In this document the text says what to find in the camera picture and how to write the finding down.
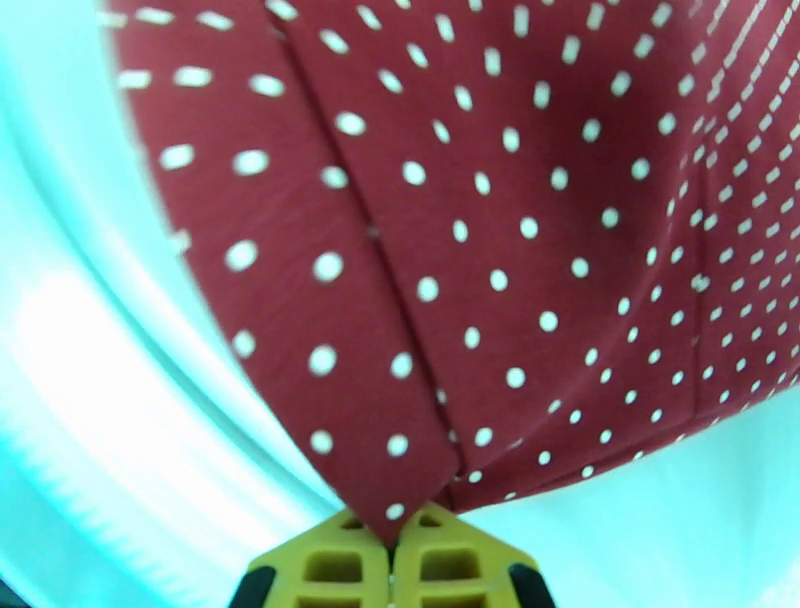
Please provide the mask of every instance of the white surface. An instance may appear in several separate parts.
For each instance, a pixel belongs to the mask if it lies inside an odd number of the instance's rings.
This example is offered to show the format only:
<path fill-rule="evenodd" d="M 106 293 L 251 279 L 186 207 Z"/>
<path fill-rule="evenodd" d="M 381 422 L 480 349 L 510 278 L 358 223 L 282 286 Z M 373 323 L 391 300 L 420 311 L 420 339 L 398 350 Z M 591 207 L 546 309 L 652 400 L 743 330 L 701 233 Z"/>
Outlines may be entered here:
<path fill-rule="evenodd" d="M 0 570 L 37 608 L 219 608 L 339 503 L 164 239 L 91 2 L 42 9 L 0 3 Z M 539 559 L 560 608 L 797 606 L 798 401 L 466 519 Z M 47 541 L 70 551 L 25 548 Z"/>

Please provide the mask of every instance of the red cloth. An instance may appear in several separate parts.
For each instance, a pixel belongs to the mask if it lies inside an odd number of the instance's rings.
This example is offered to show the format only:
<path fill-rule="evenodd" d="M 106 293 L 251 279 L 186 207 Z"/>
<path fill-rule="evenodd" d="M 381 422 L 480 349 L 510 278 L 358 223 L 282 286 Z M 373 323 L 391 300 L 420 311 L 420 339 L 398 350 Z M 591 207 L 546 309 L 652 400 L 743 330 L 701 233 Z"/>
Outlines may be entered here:
<path fill-rule="evenodd" d="M 386 542 L 797 381 L 800 0 L 362 1 L 110 21 L 211 310 Z"/>

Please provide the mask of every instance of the white fabric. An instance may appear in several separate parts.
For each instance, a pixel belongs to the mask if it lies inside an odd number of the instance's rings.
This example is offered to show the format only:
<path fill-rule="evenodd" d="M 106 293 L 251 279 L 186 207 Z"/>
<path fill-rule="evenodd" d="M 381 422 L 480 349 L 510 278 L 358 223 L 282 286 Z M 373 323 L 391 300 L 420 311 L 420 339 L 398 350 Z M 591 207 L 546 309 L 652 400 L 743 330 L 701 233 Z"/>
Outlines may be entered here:
<path fill-rule="evenodd" d="M 341 504 L 170 250 L 91 0 L 46 4 L 0 3 L 0 380 L 15 396 L 0 398 L 0 464 L 118 563 L 109 589 L 124 571 L 159 606 L 219 608 L 249 558 Z M 800 605 L 799 401 L 465 519 L 538 559 L 560 608 Z M 37 608 L 117 605 L 92 572 L 82 597 L 36 578 L 21 543 L 41 542 L 37 513 L 15 512 L 16 542 L 0 542 L 10 583 Z"/>

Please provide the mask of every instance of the yellow plastic part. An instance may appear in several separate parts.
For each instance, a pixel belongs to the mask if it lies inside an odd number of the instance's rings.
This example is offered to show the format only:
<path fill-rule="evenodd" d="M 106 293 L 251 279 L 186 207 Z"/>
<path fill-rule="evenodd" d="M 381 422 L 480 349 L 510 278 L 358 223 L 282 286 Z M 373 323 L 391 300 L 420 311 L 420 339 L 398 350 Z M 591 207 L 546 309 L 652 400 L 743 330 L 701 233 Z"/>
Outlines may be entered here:
<path fill-rule="evenodd" d="M 350 511 L 265 553 L 248 572 L 274 568 L 266 601 L 253 608 L 386 608 L 389 556 Z"/>
<path fill-rule="evenodd" d="M 518 606 L 513 564 L 539 571 L 525 553 L 428 504 L 401 532 L 391 601 L 395 608 Z"/>

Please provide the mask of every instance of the yellow plastic clip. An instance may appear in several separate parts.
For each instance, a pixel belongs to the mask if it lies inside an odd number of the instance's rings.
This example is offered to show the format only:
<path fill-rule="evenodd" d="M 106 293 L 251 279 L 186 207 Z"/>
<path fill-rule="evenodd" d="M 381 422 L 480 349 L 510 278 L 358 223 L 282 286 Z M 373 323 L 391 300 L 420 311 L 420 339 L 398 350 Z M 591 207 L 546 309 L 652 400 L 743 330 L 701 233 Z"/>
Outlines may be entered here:
<path fill-rule="evenodd" d="M 536 561 L 428 504 L 387 550 L 350 511 L 251 562 L 229 608 L 555 608 Z"/>

